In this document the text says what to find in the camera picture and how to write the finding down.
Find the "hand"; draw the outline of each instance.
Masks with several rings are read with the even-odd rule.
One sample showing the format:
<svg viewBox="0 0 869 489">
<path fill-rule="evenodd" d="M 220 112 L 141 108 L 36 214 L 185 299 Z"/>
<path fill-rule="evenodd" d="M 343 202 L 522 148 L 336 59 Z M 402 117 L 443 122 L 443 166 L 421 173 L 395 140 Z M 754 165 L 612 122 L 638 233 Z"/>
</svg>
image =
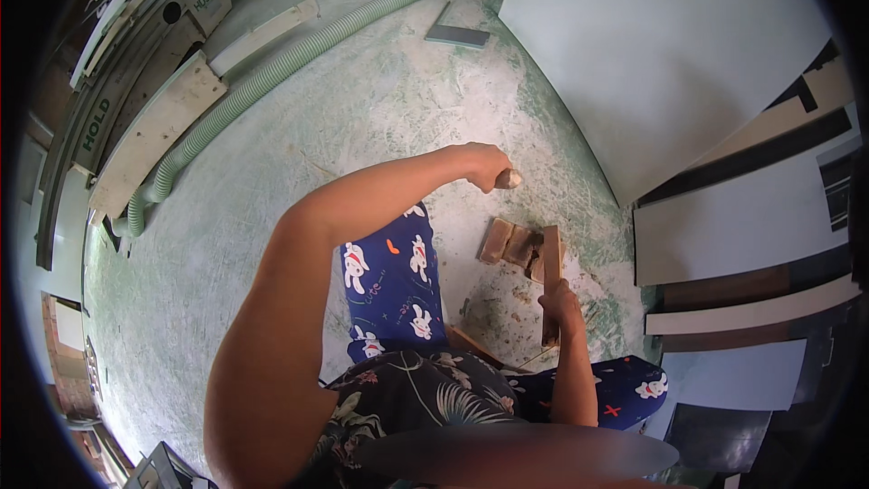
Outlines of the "hand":
<svg viewBox="0 0 869 489">
<path fill-rule="evenodd" d="M 460 146 L 464 152 L 463 158 L 468 164 L 468 174 L 465 176 L 469 182 L 480 188 L 484 193 L 494 189 L 494 180 L 505 168 L 513 168 L 510 159 L 505 153 L 491 144 L 469 142 Z"/>
<path fill-rule="evenodd" d="M 543 312 L 558 321 L 561 331 L 585 331 L 586 322 L 582 319 L 580 299 L 570 290 L 566 279 L 562 279 L 551 295 L 544 294 L 537 299 Z"/>
</svg>

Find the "green flexible hose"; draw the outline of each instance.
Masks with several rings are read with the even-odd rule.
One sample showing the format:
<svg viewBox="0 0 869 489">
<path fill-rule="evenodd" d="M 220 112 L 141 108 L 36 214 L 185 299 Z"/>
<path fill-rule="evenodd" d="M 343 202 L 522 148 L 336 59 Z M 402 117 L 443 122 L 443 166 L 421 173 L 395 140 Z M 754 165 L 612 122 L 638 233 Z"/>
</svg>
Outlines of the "green flexible hose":
<svg viewBox="0 0 869 489">
<path fill-rule="evenodd" d="M 136 237 L 142 234 L 145 228 L 146 204 L 165 201 L 181 169 L 189 165 L 190 161 L 235 118 L 286 80 L 293 72 L 370 23 L 417 1 L 372 0 L 361 5 L 295 44 L 247 79 L 194 127 L 180 146 L 163 158 L 153 182 L 142 184 L 136 189 L 127 206 L 127 218 L 112 221 L 115 235 Z"/>
</svg>

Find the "blue pajama pants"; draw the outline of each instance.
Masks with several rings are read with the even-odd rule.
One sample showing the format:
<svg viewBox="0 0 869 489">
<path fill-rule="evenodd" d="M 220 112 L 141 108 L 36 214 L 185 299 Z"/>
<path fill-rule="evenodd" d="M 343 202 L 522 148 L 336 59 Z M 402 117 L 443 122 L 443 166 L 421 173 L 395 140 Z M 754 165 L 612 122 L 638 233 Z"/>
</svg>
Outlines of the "blue pajama pants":
<svg viewBox="0 0 869 489">
<path fill-rule="evenodd" d="M 449 346 L 440 308 L 437 252 L 429 212 L 421 202 L 383 229 L 342 247 L 352 342 L 359 363 L 383 352 Z M 520 417 L 549 422 L 556 369 L 507 376 Z M 592 364 L 600 427 L 623 430 L 660 408 L 667 375 L 630 355 Z"/>
</svg>

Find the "floral shirt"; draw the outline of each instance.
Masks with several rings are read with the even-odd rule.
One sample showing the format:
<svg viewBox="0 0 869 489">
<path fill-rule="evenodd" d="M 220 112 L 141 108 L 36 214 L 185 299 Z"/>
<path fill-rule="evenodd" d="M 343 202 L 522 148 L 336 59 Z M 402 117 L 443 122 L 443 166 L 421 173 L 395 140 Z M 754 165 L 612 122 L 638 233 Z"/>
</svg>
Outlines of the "floral shirt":
<svg viewBox="0 0 869 489">
<path fill-rule="evenodd" d="M 366 440 L 427 427 L 521 422 L 505 377 L 471 353 L 447 347 L 383 353 L 326 386 L 338 404 L 308 468 L 288 487 L 404 488 L 353 460 Z"/>
</svg>

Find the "concrete floor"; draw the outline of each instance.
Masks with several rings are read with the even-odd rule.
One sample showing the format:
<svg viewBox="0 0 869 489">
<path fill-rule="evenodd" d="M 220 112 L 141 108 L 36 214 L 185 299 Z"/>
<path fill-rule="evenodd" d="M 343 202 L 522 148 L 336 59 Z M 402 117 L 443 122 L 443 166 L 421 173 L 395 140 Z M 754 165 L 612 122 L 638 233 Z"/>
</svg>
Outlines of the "concrete floor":
<svg viewBox="0 0 869 489">
<path fill-rule="evenodd" d="M 230 28 L 258 19 L 261 2 L 276 0 L 233 1 L 226 41 L 235 38 Z M 300 28 L 309 32 L 364 1 L 320 0 L 323 19 Z M 456 182 L 425 200 L 449 322 L 508 364 L 553 366 L 557 352 L 540 348 L 542 287 L 515 266 L 474 257 L 493 216 L 558 224 L 564 274 L 587 305 L 592 360 L 650 358 L 643 314 L 651 299 L 633 285 L 629 210 L 616 206 L 573 118 L 498 20 L 501 0 L 451 0 L 443 20 L 489 31 L 485 49 L 423 40 L 446 1 L 422 0 L 385 17 L 278 85 L 193 161 L 145 233 L 125 240 L 120 253 L 90 228 L 85 331 L 101 366 L 103 416 L 134 462 L 166 440 L 209 472 L 201 429 L 211 362 L 286 208 L 342 174 L 451 143 L 499 145 L 525 181 L 488 196 Z M 348 329 L 336 252 L 324 380 L 350 364 Z"/>
</svg>

